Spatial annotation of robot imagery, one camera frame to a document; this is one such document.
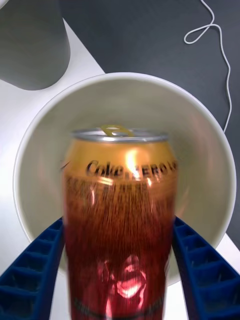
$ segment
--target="blue plastic ridges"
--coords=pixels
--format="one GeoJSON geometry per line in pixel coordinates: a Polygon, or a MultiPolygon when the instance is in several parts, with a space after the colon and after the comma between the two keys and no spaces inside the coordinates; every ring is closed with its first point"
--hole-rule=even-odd
{"type": "Polygon", "coordinates": [[[48,320],[60,258],[63,222],[40,234],[0,277],[0,320],[48,320]]]}
{"type": "Polygon", "coordinates": [[[190,320],[240,320],[240,275],[179,218],[173,251],[190,320]]]}

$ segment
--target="bowl rim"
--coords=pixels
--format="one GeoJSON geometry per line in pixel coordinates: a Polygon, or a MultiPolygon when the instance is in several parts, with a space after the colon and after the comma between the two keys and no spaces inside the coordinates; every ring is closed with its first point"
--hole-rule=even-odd
{"type": "Polygon", "coordinates": [[[195,98],[191,93],[187,92],[183,88],[179,87],[178,85],[169,82],[167,80],[164,80],[162,78],[158,78],[153,75],[148,74],[142,74],[142,73],[134,73],[134,72],[114,72],[114,73],[106,73],[101,75],[96,75],[84,80],[81,80],[79,82],[76,82],[75,84],[72,84],[71,86],[65,88],[61,92],[59,92],[56,96],[54,96],[49,102],[47,102],[41,110],[35,115],[33,120],[31,121],[30,125],[26,129],[21,142],[19,144],[17,154],[15,157],[14,162],[14,168],[13,168],[13,180],[12,180],[12,191],[13,191],[13,199],[14,199],[14,205],[17,213],[17,217],[19,220],[19,223],[23,229],[23,232],[25,233],[27,239],[29,242],[33,241],[33,237],[31,234],[31,231],[27,229],[27,223],[25,221],[24,216],[21,214],[23,212],[21,201],[20,201],[20,192],[19,192],[19,182],[20,182],[20,169],[23,161],[23,155],[25,153],[25,150],[27,148],[27,145],[29,143],[29,140],[31,138],[32,133],[38,126],[38,124],[41,122],[43,117],[51,110],[53,109],[62,99],[66,98],[67,96],[71,95],[72,93],[83,89],[85,87],[94,85],[96,83],[102,83],[112,80],[136,80],[136,81],[142,81],[142,82],[148,82],[155,85],[159,85],[162,87],[165,87],[169,90],[172,90],[173,92],[176,92],[177,94],[184,97],[186,100],[192,103],[192,106],[197,108],[204,116],[205,118],[210,122],[212,127],[215,129],[216,133],[218,134],[225,152],[226,157],[229,163],[229,172],[230,172],[230,180],[231,180],[231,193],[228,201],[228,208],[226,210],[225,219],[222,222],[223,227],[221,228],[221,232],[218,233],[218,237],[215,240],[215,243],[212,243],[211,245],[216,248],[217,245],[221,242],[224,234],[226,233],[226,230],[229,226],[229,223],[231,221],[235,201],[236,201],[236,193],[237,193],[237,174],[236,174],[236,167],[235,167],[235,161],[233,157],[233,153],[231,150],[231,147],[229,145],[228,139],[223,132],[223,129],[217,122],[217,120],[214,118],[212,113],[197,99],[195,98]]]}

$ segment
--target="can rim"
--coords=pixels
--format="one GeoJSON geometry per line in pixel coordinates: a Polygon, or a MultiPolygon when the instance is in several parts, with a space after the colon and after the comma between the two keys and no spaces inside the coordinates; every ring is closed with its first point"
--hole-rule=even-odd
{"type": "Polygon", "coordinates": [[[155,134],[147,129],[130,128],[134,136],[107,136],[100,127],[75,130],[71,134],[73,138],[90,142],[102,143],[152,143],[168,140],[166,133],[155,134]]]}

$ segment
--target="white table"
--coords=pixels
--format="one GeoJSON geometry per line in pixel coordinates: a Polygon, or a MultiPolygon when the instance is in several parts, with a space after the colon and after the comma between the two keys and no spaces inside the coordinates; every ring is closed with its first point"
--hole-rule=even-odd
{"type": "MultiPolygon", "coordinates": [[[[0,80],[0,274],[29,244],[13,198],[13,170],[23,135],[39,110],[56,94],[78,81],[104,73],[67,24],[66,28],[71,59],[56,84],[44,90],[26,91],[0,80]]],[[[240,252],[226,234],[217,251],[240,273],[240,252]]],[[[59,272],[51,320],[69,319],[67,280],[59,272]]],[[[167,288],[164,319],[188,319],[180,282],[167,288]]]]}

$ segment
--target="pull tab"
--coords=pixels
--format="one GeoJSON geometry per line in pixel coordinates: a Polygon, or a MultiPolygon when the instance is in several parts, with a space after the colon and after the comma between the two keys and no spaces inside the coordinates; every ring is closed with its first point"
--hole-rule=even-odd
{"type": "Polygon", "coordinates": [[[121,125],[106,124],[102,125],[101,129],[108,137],[134,137],[130,130],[121,125]]]}

